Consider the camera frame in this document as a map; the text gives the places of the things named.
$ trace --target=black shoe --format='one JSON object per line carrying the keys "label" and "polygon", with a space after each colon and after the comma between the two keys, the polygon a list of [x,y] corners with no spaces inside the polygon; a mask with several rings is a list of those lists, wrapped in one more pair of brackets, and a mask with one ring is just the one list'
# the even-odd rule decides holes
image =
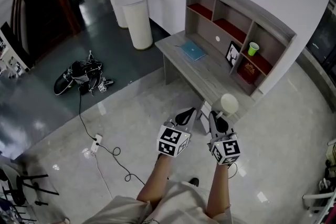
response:
{"label": "black shoe", "polygon": [[199,179],[198,179],[197,177],[194,177],[194,178],[192,178],[192,179],[189,181],[189,183],[190,183],[191,185],[194,185],[195,187],[198,187],[198,185],[200,184],[200,181],[199,181]]}

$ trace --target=cable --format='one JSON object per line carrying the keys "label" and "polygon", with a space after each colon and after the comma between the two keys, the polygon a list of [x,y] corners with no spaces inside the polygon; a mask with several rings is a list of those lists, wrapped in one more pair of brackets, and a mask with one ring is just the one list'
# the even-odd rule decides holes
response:
{"label": "cable", "polygon": [[236,175],[236,173],[238,172],[238,166],[237,166],[237,164],[236,163],[233,163],[233,164],[236,165],[237,170],[236,170],[235,174],[232,177],[229,177],[229,179],[233,178]]}
{"label": "cable", "polygon": [[[119,163],[119,161],[117,160],[116,156],[120,155],[120,153],[121,153],[121,149],[120,149],[120,147],[117,147],[117,146],[116,146],[116,147],[113,149],[113,151],[110,152],[106,147],[100,145],[99,143],[96,143],[96,145],[105,148],[105,150],[113,156],[113,158],[115,159],[115,161],[116,161],[122,168],[124,168],[124,169],[127,171],[128,174],[125,176],[125,181],[126,181],[126,182],[129,182],[129,181],[131,180],[131,176],[135,176],[135,177],[136,177],[136,178],[137,178],[143,185],[145,185],[145,183],[144,183],[144,182],[143,182],[143,181],[142,181],[136,174],[132,174],[126,167],[122,166],[122,165]],[[114,153],[114,151],[115,151],[116,149],[119,149],[119,153],[117,153],[117,154]]]}
{"label": "cable", "polygon": [[84,121],[83,121],[83,119],[82,119],[82,116],[80,115],[80,105],[81,105],[81,103],[82,103],[82,95],[81,95],[80,92],[79,92],[79,118],[80,118],[80,120],[82,121],[82,124],[83,124],[83,126],[84,126],[84,128],[85,128],[85,131],[86,131],[86,133],[88,134],[88,136],[91,137],[93,140],[97,141],[97,139],[95,139],[94,137],[92,137],[92,136],[88,133],[88,130],[86,129],[86,126],[85,126],[85,124],[84,124]]}
{"label": "cable", "polygon": [[109,194],[110,194],[110,196],[111,196],[111,199],[113,200],[113,198],[112,198],[112,194],[111,194],[111,192],[110,192],[110,189],[109,189],[109,187],[107,186],[107,183],[106,183],[106,181],[105,181],[105,179],[104,179],[104,177],[103,177],[103,174],[101,173],[101,170],[99,169],[99,166],[98,166],[98,160],[97,160],[97,157],[96,157],[95,154],[94,154],[94,158],[95,158],[95,160],[96,160],[97,169],[98,169],[98,171],[100,172],[101,178],[103,179],[103,181],[104,181],[104,183],[105,183],[105,185],[106,185],[106,188],[107,188],[107,190],[109,191]]}
{"label": "cable", "polygon": [[[81,121],[82,121],[82,124],[83,124],[83,126],[84,126],[84,128],[85,128],[85,131],[86,131],[86,133],[88,134],[88,136],[89,137],[91,137],[93,140],[95,140],[95,141],[97,141],[97,139],[95,139],[95,138],[93,138],[89,133],[88,133],[88,130],[87,130],[87,128],[86,128],[86,126],[85,126],[85,124],[84,124],[84,121],[82,120],[82,117],[81,117],[81,115],[80,115],[80,105],[81,105],[81,100],[82,100],[82,97],[81,97],[82,95],[79,93],[79,117],[80,117],[80,119],[81,119]],[[126,171],[127,171],[127,175],[125,176],[125,181],[126,182],[129,182],[130,180],[131,180],[131,176],[135,176],[143,185],[145,185],[145,183],[136,175],[136,174],[132,174],[125,166],[122,166],[120,163],[119,163],[119,161],[117,160],[117,158],[116,158],[116,156],[118,156],[118,155],[120,155],[120,153],[121,153],[121,149],[120,149],[120,147],[115,147],[114,149],[113,149],[113,151],[112,152],[110,152],[106,147],[104,147],[103,145],[100,145],[99,143],[96,143],[96,145],[97,146],[101,146],[101,147],[103,147],[103,148],[105,148],[105,150],[107,150],[107,152],[108,153],[110,153],[110,154],[112,154],[112,156],[113,156],[113,158],[115,159],[115,161],[122,167],[122,168],[124,168]],[[114,153],[114,151],[116,150],[116,149],[119,149],[119,153]],[[97,158],[96,158],[96,155],[95,155],[95,159],[96,159],[96,162],[97,162],[97,168],[98,168],[98,170],[99,170],[99,167],[98,167],[98,160],[97,160]]]}

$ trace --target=power strip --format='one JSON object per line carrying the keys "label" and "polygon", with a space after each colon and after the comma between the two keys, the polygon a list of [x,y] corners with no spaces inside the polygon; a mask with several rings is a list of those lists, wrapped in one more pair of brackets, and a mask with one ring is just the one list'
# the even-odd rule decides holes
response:
{"label": "power strip", "polygon": [[96,153],[98,151],[98,148],[99,148],[99,146],[96,145],[96,143],[100,144],[103,137],[99,134],[96,134],[95,138],[96,138],[96,141],[93,141],[92,146],[91,146],[91,151],[94,152],[94,153]]}

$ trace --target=glossy floor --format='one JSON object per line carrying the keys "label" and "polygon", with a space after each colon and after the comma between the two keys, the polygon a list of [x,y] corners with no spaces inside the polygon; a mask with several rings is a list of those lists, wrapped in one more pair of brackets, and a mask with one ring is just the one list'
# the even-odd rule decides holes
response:
{"label": "glossy floor", "polygon": [[[183,81],[166,86],[161,79],[158,70],[107,97],[100,109],[95,105],[83,113],[88,131],[102,134],[111,150],[119,146],[118,160],[142,180],[156,161],[156,136],[170,112],[201,104]],[[306,213],[301,197],[323,175],[326,144],[335,136],[335,116],[320,92],[294,64],[235,128],[243,154],[229,180],[234,216],[246,223],[299,223]],[[209,136],[199,122],[192,133],[188,148],[174,159],[170,179],[197,176],[200,187],[210,189],[216,164],[206,146]],[[60,193],[41,197],[51,204],[35,207],[41,223],[67,216],[80,224],[111,200],[96,160],[82,153],[91,143],[76,117],[27,152],[29,172],[45,170],[50,178],[40,184]],[[112,196],[138,194],[141,183],[125,182],[126,172],[108,152],[100,148],[97,160]],[[229,175],[234,172],[232,166]]]}
{"label": "glossy floor", "polygon": [[[75,37],[65,40],[43,58],[29,74],[18,80],[0,77],[0,151],[15,159],[78,115],[77,87],[54,95],[56,79],[76,60],[85,60],[89,50],[103,63],[103,75],[116,81],[105,93],[82,98],[85,110],[132,81],[163,66],[162,54],[155,47],[135,50],[128,29],[121,29],[110,0],[85,0],[80,9],[86,24]],[[167,36],[151,23],[153,40]]]}

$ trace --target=round white table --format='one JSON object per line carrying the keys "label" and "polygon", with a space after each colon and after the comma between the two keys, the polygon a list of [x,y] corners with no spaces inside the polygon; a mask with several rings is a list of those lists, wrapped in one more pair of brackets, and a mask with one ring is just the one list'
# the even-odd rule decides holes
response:
{"label": "round white table", "polygon": [[118,25],[130,31],[133,46],[146,50],[153,44],[147,0],[111,0]]}

